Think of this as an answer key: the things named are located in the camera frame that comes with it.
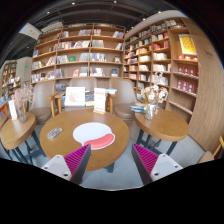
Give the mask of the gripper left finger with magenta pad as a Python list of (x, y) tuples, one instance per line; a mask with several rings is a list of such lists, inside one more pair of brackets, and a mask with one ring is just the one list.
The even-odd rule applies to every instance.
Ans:
[(89, 144), (72, 151), (66, 156), (56, 155), (42, 169), (79, 185), (91, 155)]

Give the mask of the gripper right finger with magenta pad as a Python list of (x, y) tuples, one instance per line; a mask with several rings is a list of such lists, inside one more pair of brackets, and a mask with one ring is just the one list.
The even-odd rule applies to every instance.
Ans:
[(157, 155), (151, 150), (137, 144), (132, 144), (132, 156), (144, 185), (182, 169), (182, 167), (167, 154)]

